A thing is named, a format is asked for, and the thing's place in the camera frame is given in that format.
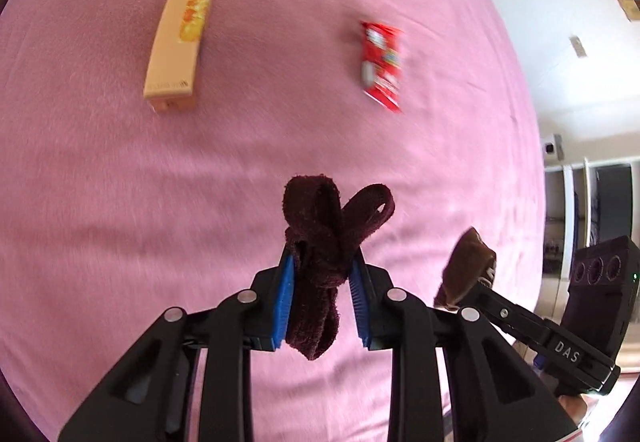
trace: pink bedsheet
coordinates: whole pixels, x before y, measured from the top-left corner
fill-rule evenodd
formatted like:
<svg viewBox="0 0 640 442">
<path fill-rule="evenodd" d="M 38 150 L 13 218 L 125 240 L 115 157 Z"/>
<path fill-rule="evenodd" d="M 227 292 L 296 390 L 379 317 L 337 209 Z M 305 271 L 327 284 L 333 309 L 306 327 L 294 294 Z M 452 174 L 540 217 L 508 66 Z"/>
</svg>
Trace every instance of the pink bedsheet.
<svg viewBox="0 0 640 442">
<path fill-rule="evenodd" d="M 367 260 L 431 302 L 458 236 L 526 307 L 542 265 L 536 118 L 490 0 L 214 0 L 200 105 L 142 101 L 165 0 L 10 0 L 0 16 L 0 364 L 52 440 L 171 305 L 212 307 L 277 262 L 292 175 L 392 189 Z M 404 30 L 395 115 L 359 85 L 361 19 Z M 390 355 L 254 358 L 257 441 L 386 440 Z"/>
</svg>

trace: rectangular cardboard box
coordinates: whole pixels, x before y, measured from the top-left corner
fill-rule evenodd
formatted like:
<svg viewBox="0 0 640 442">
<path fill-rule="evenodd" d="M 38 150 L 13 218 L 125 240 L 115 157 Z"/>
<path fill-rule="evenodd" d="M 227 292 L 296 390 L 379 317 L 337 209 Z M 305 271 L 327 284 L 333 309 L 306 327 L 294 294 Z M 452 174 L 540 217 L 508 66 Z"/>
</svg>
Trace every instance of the rectangular cardboard box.
<svg viewBox="0 0 640 442">
<path fill-rule="evenodd" d="M 146 70 L 144 98 L 155 111 L 194 107 L 200 38 L 210 0 L 167 0 Z"/>
</svg>

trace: orange label on box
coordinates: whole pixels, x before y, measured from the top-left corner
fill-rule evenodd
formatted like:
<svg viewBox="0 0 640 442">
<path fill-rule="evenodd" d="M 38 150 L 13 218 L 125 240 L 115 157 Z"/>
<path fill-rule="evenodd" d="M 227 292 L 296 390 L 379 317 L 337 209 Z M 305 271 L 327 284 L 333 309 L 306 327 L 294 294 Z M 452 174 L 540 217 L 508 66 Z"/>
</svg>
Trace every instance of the orange label on box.
<svg viewBox="0 0 640 442">
<path fill-rule="evenodd" d="M 180 23 L 180 41 L 200 41 L 211 0 L 187 0 Z"/>
</svg>

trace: red wrapper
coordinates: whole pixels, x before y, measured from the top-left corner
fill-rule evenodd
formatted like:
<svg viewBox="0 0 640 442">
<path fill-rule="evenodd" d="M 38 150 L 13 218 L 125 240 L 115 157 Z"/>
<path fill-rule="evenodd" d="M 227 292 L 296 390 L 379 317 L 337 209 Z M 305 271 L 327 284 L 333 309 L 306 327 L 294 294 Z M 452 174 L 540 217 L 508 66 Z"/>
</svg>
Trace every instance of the red wrapper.
<svg viewBox="0 0 640 442">
<path fill-rule="evenodd" d="M 391 111 L 400 111 L 398 38 L 402 32 L 397 28 L 379 23 L 363 22 L 362 27 L 364 28 L 362 59 L 364 92 Z"/>
</svg>

